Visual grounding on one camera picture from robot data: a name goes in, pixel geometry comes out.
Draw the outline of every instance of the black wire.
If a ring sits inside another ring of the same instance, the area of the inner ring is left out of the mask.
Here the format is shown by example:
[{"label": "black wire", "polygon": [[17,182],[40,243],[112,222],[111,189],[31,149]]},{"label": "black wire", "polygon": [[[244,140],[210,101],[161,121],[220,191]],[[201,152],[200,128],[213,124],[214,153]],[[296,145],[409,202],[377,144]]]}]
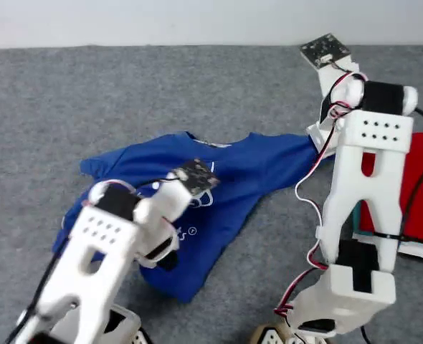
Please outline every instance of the black wire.
[{"label": "black wire", "polygon": [[364,326],[361,326],[360,330],[361,330],[361,335],[363,336],[363,339],[366,342],[366,344],[372,344],[368,338],[368,335],[366,334],[366,330],[364,329]]},{"label": "black wire", "polygon": [[138,185],[134,185],[134,188],[140,188],[142,186],[146,186],[152,183],[155,183],[157,181],[177,181],[179,178],[156,178],[156,179],[150,179],[148,181],[144,181],[142,183],[139,183]]},{"label": "black wire", "polygon": [[27,321],[35,313],[36,311],[35,309],[38,304],[39,297],[41,296],[44,286],[46,285],[46,282],[49,279],[49,276],[51,275],[51,272],[54,269],[54,266],[57,263],[57,260],[60,258],[60,254],[62,253],[62,250],[64,249],[66,243],[67,243],[67,240],[63,240],[59,248],[57,249],[57,251],[52,256],[49,264],[46,267],[46,270],[44,271],[44,274],[41,277],[41,280],[39,281],[38,287],[34,292],[33,299],[27,307],[24,317],[19,322],[19,324],[11,331],[11,333],[9,333],[9,336],[4,341],[4,344],[10,344],[10,342],[12,342],[16,338],[16,336],[20,333],[22,328],[24,328],[24,326],[26,325]]},{"label": "black wire", "polygon": [[[423,110],[419,109],[418,107],[415,108],[415,112],[418,113],[423,117]],[[401,227],[399,229],[399,236],[402,237],[404,235],[404,227],[406,226],[407,221],[409,220],[409,215],[411,213],[411,208],[414,205],[414,201],[416,198],[417,193],[419,192],[420,186],[423,184],[423,172],[420,175],[419,179],[414,185],[412,192],[408,198],[406,209],[404,210],[404,214],[401,220]]]},{"label": "black wire", "polygon": [[351,73],[351,70],[346,70],[345,68],[342,68],[341,66],[339,66],[337,63],[335,63],[334,61],[331,61],[331,65],[336,68],[337,70],[341,70],[345,73]]},{"label": "black wire", "polygon": [[303,340],[299,335],[297,335],[296,333],[295,333],[295,336],[296,337],[298,337],[299,338],[299,340],[301,341],[301,342],[303,342],[304,344],[307,344],[306,342],[305,342],[305,340]]},{"label": "black wire", "polygon": [[[290,323],[288,322],[288,319],[285,317],[285,322],[286,322],[286,325],[288,325],[288,327],[289,328],[291,328],[291,325],[290,325]],[[303,340],[297,333],[293,333],[296,337],[298,337],[299,338],[299,340],[301,341],[301,342],[303,342],[304,344],[307,344],[306,342],[305,342],[305,340]]]}]

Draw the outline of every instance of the cable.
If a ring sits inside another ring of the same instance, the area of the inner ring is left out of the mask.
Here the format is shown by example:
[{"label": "cable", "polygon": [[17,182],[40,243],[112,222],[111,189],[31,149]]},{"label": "cable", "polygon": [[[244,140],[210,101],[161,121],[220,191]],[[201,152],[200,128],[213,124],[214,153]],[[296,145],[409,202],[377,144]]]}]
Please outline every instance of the cable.
[{"label": "cable", "polygon": [[306,181],[310,176],[312,176],[313,172],[315,172],[315,170],[317,169],[317,167],[320,165],[320,162],[322,161],[323,156],[325,155],[326,148],[328,147],[328,145],[329,145],[329,143],[331,141],[331,138],[333,137],[335,127],[336,127],[336,122],[334,121],[333,122],[333,127],[331,128],[331,132],[329,133],[328,138],[326,139],[326,142],[323,145],[323,148],[321,148],[320,152],[318,153],[317,160],[313,164],[313,166],[310,169],[310,171],[308,171],[307,174],[300,181],[298,181],[298,183],[295,186],[295,195],[296,195],[296,198],[299,199],[302,202],[309,203],[310,205],[313,206],[313,208],[315,209],[315,211],[317,213],[318,222],[319,222],[320,226],[323,225],[323,220],[321,219],[320,207],[317,205],[317,203],[315,203],[311,199],[304,199],[304,198],[300,197],[299,196],[299,193],[298,193],[298,189],[299,189],[299,186],[304,181]]},{"label": "cable", "polygon": [[[416,107],[415,112],[423,117],[423,110],[422,109]],[[422,184],[423,184],[423,172],[420,175],[419,179],[417,179],[417,182],[415,183],[414,188],[412,189],[411,194],[408,198],[407,205],[406,205],[406,208],[404,210],[404,214],[403,214],[403,217],[402,217],[402,220],[401,220],[401,227],[399,229],[399,237],[400,238],[402,236],[404,236],[404,227],[406,226],[406,223],[409,220],[409,215],[411,213],[412,206],[414,205],[415,198],[416,198],[417,193],[419,192],[420,186],[422,186]]]},{"label": "cable", "polygon": [[286,289],[286,291],[283,293],[282,298],[278,302],[277,308],[274,309],[275,314],[280,315],[279,313],[286,312],[286,310],[289,310],[289,309],[292,309],[293,308],[293,306],[287,305],[286,302],[288,301],[288,299],[290,298],[291,294],[293,293],[293,290],[295,289],[296,285],[298,285],[298,283],[300,281],[302,281],[305,276],[307,276],[308,274],[310,274],[314,270],[317,270],[317,267],[311,267],[310,269],[305,270],[304,272],[300,273],[291,282],[291,284],[288,286],[288,288]]},{"label": "cable", "polygon": [[134,188],[137,189],[137,188],[140,188],[142,186],[146,186],[148,184],[152,184],[152,183],[155,183],[155,182],[158,182],[158,181],[163,181],[163,182],[166,182],[166,181],[178,181],[179,179],[180,178],[178,178],[178,177],[177,178],[156,178],[156,179],[151,179],[149,181],[144,181],[142,183],[139,183],[138,185],[135,185]]},{"label": "cable", "polygon": [[295,336],[296,337],[298,337],[298,339],[301,341],[301,342],[303,342],[303,344],[307,344],[306,342],[305,342],[305,340],[303,340],[297,333],[295,333]]},{"label": "cable", "polygon": [[372,344],[368,338],[368,335],[366,334],[366,330],[364,329],[364,326],[361,326],[360,330],[361,330],[361,335],[363,336],[363,339],[366,342],[366,344]]},{"label": "cable", "polygon": [[103,181],[103,183],[119,184],[119,185],[126,187],[130,191],[131,194],[134,194],[136,192],[136,188],[131,186],[126,181],[121,181],[120,179],[108,179],[107,181]]},{"label": "cable", "polygon": [[345,73],[352,73],[351,70],[346,70],[345,68],[342,68],[341,66],[339,66],[335,61],[331,61],[331,66],[333,66],[333,68],[337,69],[337,70],[341,70]]},{"label": "cable", "polygon": [[313,254],[315,253],[315,251],[318,249],[319,246],[320,246],[320,240],[318,239],[315,245],[313,245],[313,247],[309,249],[309,251],[307,252],[307,256],[306,256],[307,263],[311,265],[312,267],[316,267],[317,269],[326,270],[328,268],[327,265],[317,262],[315,260],[312,260]]},{"label": "cable", "polygon": [[46,285],[46,282],[49,279],[49,276],[51,275],[51,272],[54,269],[54,266],[57,263],[57,260],[60,258],[60,254],[62,253],[62,250],[65,248],[66,243],[67,243],[67,240],[63,240],[59,248],[57,249],[57,251],[52,256],[49,264],[46,267],[46,270],[44,271],[44,274],[41,277],[41,280],[39,281],[38,287],[34,292],[33,299],[26,309],[24,317],[19,322],[19,324],[17,324],[17,326],[11,331],[11,333],[9,333],[9,336],[4,341],[4,344],[10,344],[10,342],[12,342],[16,338],[16,336],[20,333],[22,328],[24,328],[27,321],[36,312],[35,308],[38,304],[39,297],[41,296],[44,286]]}]

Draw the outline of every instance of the white print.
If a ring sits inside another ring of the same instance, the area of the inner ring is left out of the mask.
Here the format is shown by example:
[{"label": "white print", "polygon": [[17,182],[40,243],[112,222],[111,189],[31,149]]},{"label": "white print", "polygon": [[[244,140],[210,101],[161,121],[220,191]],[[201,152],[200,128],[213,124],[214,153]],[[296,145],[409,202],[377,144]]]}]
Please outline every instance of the white print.
[{"label": "white print", "polygon": [[[214,172],[214,161],[211,162],[211,172]],[[200,208],[202,206],[211,206],[213,204],[213,195],[210,190],[205,190],[197,195],[192,199],[189,206],[191,208]]]},{"label": "white print", "polygon": [[188,231],[186,233],[183,233],[181,227],[176,229],[176,235],[178,235],[178,239],[180,242],[185,240],[186,235],[196,235],[197,234],[197,228],[196,227],[189,227]]}]

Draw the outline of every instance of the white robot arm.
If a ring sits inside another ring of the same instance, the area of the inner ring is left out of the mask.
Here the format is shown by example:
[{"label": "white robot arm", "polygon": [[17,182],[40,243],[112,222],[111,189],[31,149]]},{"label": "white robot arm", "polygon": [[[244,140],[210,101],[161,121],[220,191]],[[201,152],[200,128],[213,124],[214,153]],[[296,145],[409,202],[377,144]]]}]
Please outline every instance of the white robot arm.
[{"label": "white robot arm", "polygon": [[[399,197],[413,126],[407,115],[417,106],[417,91],[369,81],[332,34],[303,45],[301,54],[317,69],[324,97],[318,122],[307,129],[320,152],[318,163],[336,154],[323,215],[314,204],[320,225],[317,244],[308,254],[310,262],[319,246],[327,265],[314,264],[323,270],[318,282],[287,303],[310,270],[301,274],[275,312],[285,318],[285,332],[290,333],[286,343],[317,344],[365,325],[396,301],[392,272],[401,239]],[[375,154],[371,176],[361,170],[365,152]],[[298,186],[295,191],[300,198]],[[361,200],[371,211],[374,244],[341,240],[343,224]]]},{"label": "white robot arm", "polygon": [[[179,248],[171,224],[218,180],[199,160],[170,172],[150,198],[123,181],[96,184],[36,302],[19,318],[16,344],[144,344],[140,318],[113,304],[133,260],[172,269]],[[97,269],[94,253],[105,257]]]}]

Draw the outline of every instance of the red fabric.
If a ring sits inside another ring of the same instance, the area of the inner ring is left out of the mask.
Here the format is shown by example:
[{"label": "red fabric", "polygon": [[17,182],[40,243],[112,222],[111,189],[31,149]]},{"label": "red fabric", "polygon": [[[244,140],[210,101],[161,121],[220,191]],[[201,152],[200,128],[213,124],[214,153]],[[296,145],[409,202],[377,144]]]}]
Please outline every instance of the red fabric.
[{"label": "red fabric", "polygon": [[[370,176],[374,169],[374,154],[365,153],[361,169],[366,176]],[[406,204],[417,179],[423,172],[423,133],[412,135],[411,150],[406,156],[404,166],[403,184],[401,187],[401,197],[399,203],[401,209],[406,208]],[[361,202],[360,230],[373,231],[374,227],[366,202]],[[406,223],[404,233],[411,237],[423,239],[423,184],[417,193],[412,204],[411,214]]]}]

